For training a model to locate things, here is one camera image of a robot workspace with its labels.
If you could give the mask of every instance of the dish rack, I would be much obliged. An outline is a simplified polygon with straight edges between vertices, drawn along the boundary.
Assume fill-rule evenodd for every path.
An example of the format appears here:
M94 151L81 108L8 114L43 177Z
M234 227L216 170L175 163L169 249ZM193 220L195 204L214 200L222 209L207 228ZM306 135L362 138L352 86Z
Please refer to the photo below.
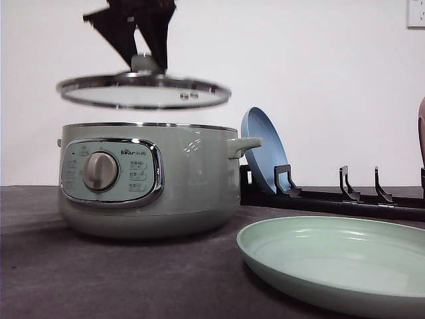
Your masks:
M276 194L261 191L254 176L249 182L249 165L240 166L241 205L322 211L340 215L377 217L425 221L425 168L421 169L423 198L396 197L379 185L379 169L375 167L376 195L365 195L355 191L348 180L348 166L339 168L340 193L303 190L292 181L291 165L274 167ZM285 190L279 182L280 174L287 173L290 189Z

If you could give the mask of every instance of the control panel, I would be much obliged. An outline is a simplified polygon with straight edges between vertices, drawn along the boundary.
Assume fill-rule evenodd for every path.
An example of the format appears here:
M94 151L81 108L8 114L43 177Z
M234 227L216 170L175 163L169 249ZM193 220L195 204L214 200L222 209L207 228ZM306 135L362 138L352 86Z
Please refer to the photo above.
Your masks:
M162 176L161 155L151 142L97 138L66 147L60 182L77 201L125 203L158 193Z

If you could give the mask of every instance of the control knob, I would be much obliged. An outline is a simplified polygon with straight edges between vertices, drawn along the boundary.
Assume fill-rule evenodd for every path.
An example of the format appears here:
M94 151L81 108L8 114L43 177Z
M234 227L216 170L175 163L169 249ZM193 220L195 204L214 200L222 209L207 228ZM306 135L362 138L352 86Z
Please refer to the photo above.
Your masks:
M107 153L91 154L83 167L84 183L92 190L101 191L111 186L118 176L118 165Z

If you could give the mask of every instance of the pink object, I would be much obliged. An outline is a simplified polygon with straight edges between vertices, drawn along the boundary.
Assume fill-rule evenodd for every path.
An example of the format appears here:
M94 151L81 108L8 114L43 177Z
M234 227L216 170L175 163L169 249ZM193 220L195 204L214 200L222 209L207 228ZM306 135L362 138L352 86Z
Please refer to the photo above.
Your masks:
M422 161L425 166L425 98L419 107L419 143L422 152Z

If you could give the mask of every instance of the cooker handle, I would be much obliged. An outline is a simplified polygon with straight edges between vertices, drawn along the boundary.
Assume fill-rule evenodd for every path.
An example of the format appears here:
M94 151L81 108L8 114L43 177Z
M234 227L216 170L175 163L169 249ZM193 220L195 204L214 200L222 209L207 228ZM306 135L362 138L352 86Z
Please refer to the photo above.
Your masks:
M230 160L241 158L246 150L258 148L262 144L262 138L233 138L227 140L227 157Z

